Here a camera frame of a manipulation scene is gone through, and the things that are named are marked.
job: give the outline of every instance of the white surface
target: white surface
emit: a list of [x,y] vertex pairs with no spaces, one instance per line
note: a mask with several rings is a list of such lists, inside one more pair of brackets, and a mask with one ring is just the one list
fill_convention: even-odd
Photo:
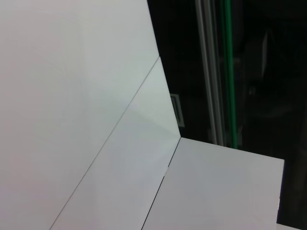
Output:
[[179,138],[159,60],[52,230],[141,230]]
[[281,224],[276,224],[276,230],[297,230],[297,229],[290,228],[288,226],[281,225]]
[[143,230],[274,230],[283,160],[182,138]]
[[158,58],[147,2],[3,0],[0,32],[0,229],[48,230]]

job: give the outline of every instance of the green stripe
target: green stripe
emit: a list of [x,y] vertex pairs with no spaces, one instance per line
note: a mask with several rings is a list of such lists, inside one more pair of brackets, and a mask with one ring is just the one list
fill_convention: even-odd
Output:
[[232,148],[237,149],[236,99],[235,99],[235,78],[234,78],[230,0],[221,0],[221,18],[222,18],[221,21],[222,21],[223,46],[224,46],[227,114],[228,114],[228,126],[229,126],[230,139],[231,139],[230,143]]

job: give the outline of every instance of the vertical bar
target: vertical bar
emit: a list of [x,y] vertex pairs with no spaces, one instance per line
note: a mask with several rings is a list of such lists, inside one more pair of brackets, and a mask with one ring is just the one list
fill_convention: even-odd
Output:
[[216,54],[216,30],[214,8],[211,0],[196,0],[196,11],[200,35],[202,64],[206,84],[209,115],[212,129],[213,143],[225,146],[223,103],[219,63]]
[[224,57],[226,70],[227,109],[229,120],[229,131],[231,147],[237,149],[236,130],[236,99],[235,99],[235,78],[233,61],[232,22],[231,22],[231,1],[221,0],[222,29],[224,40]]

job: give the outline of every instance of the white wall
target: white wall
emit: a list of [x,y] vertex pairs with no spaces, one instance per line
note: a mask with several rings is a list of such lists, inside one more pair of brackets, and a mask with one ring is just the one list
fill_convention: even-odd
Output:
[[281,224],[276,224],[276,230],[297,230],[285,225],[281,225]]
[[52,230],[141,230],[179,138],[159,59]]
[[143,230],[275,230],[283,164],[181,138]]
[[3,0],[0,31],[0,229],[48,230],[158,59],[147,2]]

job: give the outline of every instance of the white board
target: white board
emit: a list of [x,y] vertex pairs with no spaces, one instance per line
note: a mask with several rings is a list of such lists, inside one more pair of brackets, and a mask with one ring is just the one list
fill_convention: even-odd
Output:
[[179,138],[158,60],[52,230],[141,230]]
[[48,230],[158,58],[146,0],[0,2],[0,229]]
[[143,230],[275,230],[283,160],[182,138]]
[[281,224],[276,224],[276,229],[277,230],[298,230],[298,229],[294,229],[285,225],[281,225]]

